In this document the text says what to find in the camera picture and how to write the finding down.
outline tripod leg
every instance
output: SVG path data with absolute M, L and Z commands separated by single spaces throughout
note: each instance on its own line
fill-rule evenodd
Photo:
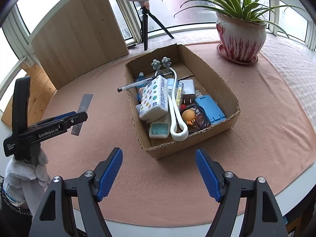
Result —
M 165 28 L 165 26 L 151 13 L 148 13 L 148 15 L 168 34 L 168 36 L 170 36 L 172 39 L 174 39 L 174 37 L 171 35 L 171 33 L 168 31 L 167 28 Z
M 144 51 L 148 49 L 148 15 L 143 14 Z

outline white tissue package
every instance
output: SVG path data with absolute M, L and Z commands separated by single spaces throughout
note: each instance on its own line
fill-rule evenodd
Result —
M 153 122 L 168 112 L 167 79 L 156 77 L 143 90 L 139 118 Z

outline gloved hand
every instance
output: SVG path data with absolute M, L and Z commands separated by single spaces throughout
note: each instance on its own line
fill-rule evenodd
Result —
M 12 203 L 17 207 L 25 208 L 25 203 L 27 203 L 33 216 L 42 200 L 45 188 L 51 181 L 47 174 L 47 163 L 47 156 L 41 148 L 36 167 L 12 157 L 5 170 L 3 187 L 7 196 L 17 202 Z

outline metal bolt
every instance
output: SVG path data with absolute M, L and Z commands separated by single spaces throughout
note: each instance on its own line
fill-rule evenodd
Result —
M 84 176 L 89 177 L 93 175 L 93 171 L 92 170 L 88 170 L 86 172 L 84 172 Z
M 262 176 L 258 177 L 258 182 L 265 183 L 265 178 L 263 178 Z
M 228 178 L 232 178 L 234 176 L 234 174 L 230 171 L 225 172 L 225 176 Z
M 59 182 L 59 181 L 60 181 L 60 176 L 55 176 L 55 177 L 53 178 L 53 182 L 57 183 L 57 182 Z

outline cardboard box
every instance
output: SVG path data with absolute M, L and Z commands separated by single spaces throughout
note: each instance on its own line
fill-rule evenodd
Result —
M 174 141 L 171 135 L 167 139 L 150 139 L 149 126 L 146 126 L 145 122 L 139 119 L 139 114 L 135 108 L 139 104 L 136 88 L 129 89 L 127 91 L 129 104 L 139 144 L 145 152 L 155 159 L 174 154 L 233 127 L 240 113 L 238 100 L 224 80 L 184 45 L 174 44 L 162 47 L 130 61 L 125 66 L 126 83 L 133 83 L 139 72 L 143 72 L 146 78 L 154 75 L 151 63 L 154 59 L 161 60 L 163 57 L 171 59 L 172 68 L 177 72 L 178 80 L 193 79 L 196 90 L 199 90 L 203 95 L 209 94 L 217 102 L 227 119 L 193 133 L 181 142 Z

